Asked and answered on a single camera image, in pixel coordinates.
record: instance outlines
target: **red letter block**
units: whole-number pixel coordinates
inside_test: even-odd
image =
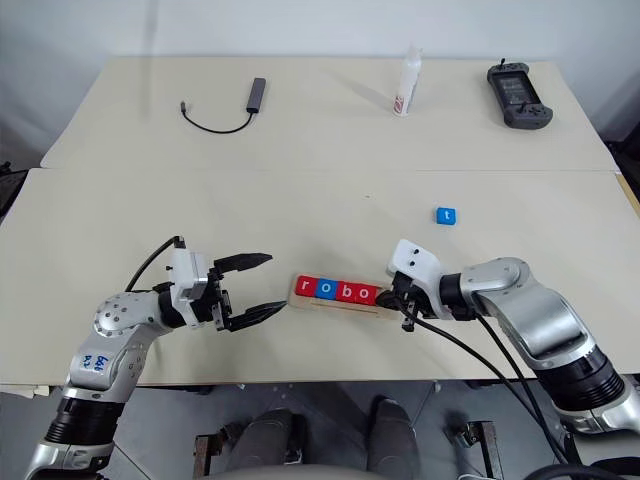
[[[303,297],[313,297],[316,292],[316,285],[318,285],[318,279],[313,277],[307,277],[306,275],[300,275],[296,282],[296,295]]]
[[[354,285],[356,303],[362,305],[374,305],[376,304],[376,292],[378,289],[372,285],[357,284]]]
[[[358,284],[348,282],[338,282],[338,292],[336,300],[339,302],[356,303],[356,290]]]

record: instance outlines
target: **white bottle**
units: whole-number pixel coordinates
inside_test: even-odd
[[[393,113],[399,117],[406,117],[409,114],[409,106],[413,101],[416,92],[420,69],[422,68],[422,51],[411,45],[407,56],[402,62],[402,74],[400,75],[400,86],[393,101]]]

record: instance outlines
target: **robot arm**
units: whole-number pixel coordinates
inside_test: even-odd
[[[517,258],[497,258],[447,275],[437,258],[401,240],[389,262],[393,292],[410,311],[446,320],[496,318],[537,375],[565,425],[581,433],[640,433],[640,395],[616,373],[593,335],[559,293],[538,283]],[[412,331],[410,319],[403,328]]]
[[[220,286],[225,273],[256,267],[270,255],[223,258],[207,271],[204,257],[189,251],[181,238],[175,237],[173,245],[169,282],[152,291],[118,293],[98,307],[89,337],[71,361],[58,413],[36,448],[27,480],[51,478],[62,471],[91,474],[107,466],[117,420],[156,338],[184,325],[198,328],[207,322],[217,330],[240,330],[286,305],[268,303],[231,317],[229,295]]]

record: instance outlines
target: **blue letter block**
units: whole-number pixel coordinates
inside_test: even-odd
[[[456,209],[438,207],[436,210],[436,223],[441,225],[455,225],[456,224]]]
[[[335,300],[338,291],[338,282],[335,280],[327,280],[326,278],[318,279],[316,287],[316,298],[324,298],[325,300]]]

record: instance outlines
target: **white table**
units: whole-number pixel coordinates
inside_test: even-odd
[[[451,271],[526,259],[582,315],[621,372],[639,370],[640,222],[610,172],[264,172],[33,170],[0,227],[0,383],[56,384],[96,306],[162,241],[209,259],[274,260],[225,278],[237,311],[285,299],[301,271],[389,281],[400,238]],[[459,224],[432,209],[456,207]],[[164,281],[162,261],[141,286]],[[436,322],[504,371],[476,323]],[[151,348],[144,384],[490,378],[474,359],[399,319],[287,307],[245,331],[180,329]]]
[[[389,281],[395,243],[431,249],[451,271],[526,259],[559,290],[622,372],[637,372],[640,223],[611,156],[557,68],[530,76],[554,119],[507,128],[489,61],[427,60],[413,111],[390,113],[397,59],[117,58],[30,173],[0,225],[0,384],[57,384],[96,306],[171,235],[210,260],[275,260],[225,279],[236,311],[285,299],[298,272]],[[253,77],[260,114],[246,118]],[[433,223],[437,206],[459,224]],[[158,262],[142,278],[166,280]],[[439,326],[509,371],[474,323]],[[426,332],[344,312],[287,307],[218,334],[181,329],[151,349],[142,383],[489,378]]]
[[[115,58],[47,153],[46,168],[284,171],[614,170],[615,164],[557,67],[531,63],[553,108],[542,130],[506,127],[487,69],[495,61],[425,60],[411,114],[391,103],[398,59]],[[254,77],[261,112],[233,135],[211,128],[247,118]]]

